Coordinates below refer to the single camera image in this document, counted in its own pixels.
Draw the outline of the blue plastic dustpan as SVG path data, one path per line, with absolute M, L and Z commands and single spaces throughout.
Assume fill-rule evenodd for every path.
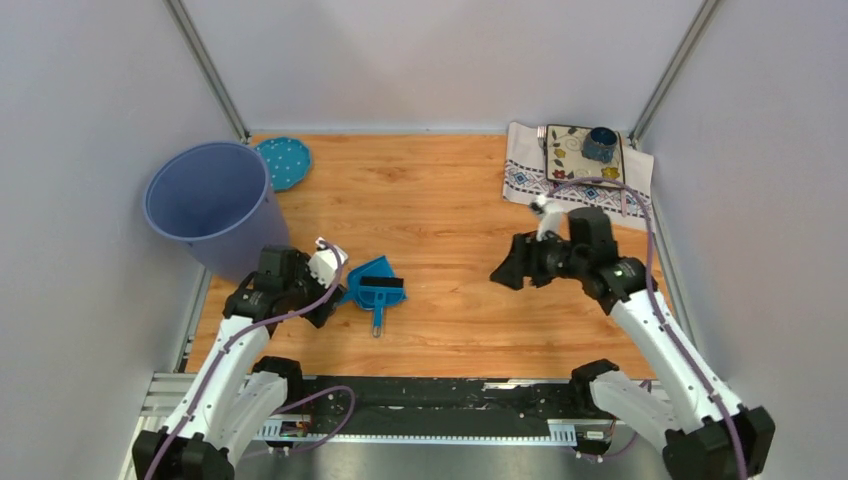
M 363 310 L 382 312 L 407 299 L 404 279 L 395 275 L 386 256 L 351 270 L 347 276 L 347 289 L 341 303 L 353 302 Z

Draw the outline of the blue hand brush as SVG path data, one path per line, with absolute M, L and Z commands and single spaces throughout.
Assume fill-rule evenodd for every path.
M 373 313 L 371 334 L 374 338 L 383 333 L 385 310 L 405 299 L 404 280 L 399 277 L 364 276 L 355 296 L 360 308 Z

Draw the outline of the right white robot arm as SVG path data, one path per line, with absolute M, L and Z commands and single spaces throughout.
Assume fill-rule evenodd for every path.
M 573 279 L 631 338 L 667 398 L 635 386 L 602 359 L 572 372 L 570 404 L 579 416 L 624 421 L 661 455 L 673 479 L 752 479 L 776 432 L 764 407 L 748 407 L 682 332 L 649 269 L 618 251 L 609 217 L 597 207 L 564 211 L 544 199 L 538 227 L 513 236 L 491 281 L 512 290 Z

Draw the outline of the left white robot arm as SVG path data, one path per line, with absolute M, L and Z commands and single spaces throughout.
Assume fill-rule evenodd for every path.
M 303 317 L 322 327 L 344 293 L 348 262 L 340 247 L 318 238 L 314 254 L 264 247 L 257 267 L 226 299 L 213 348 L 173 412 L 131 449 L 139 479 L 232 479 L 248 444 L 277 410 L 291 415 L 306 390 L 293 360 L 257 355 L 276 326 Z

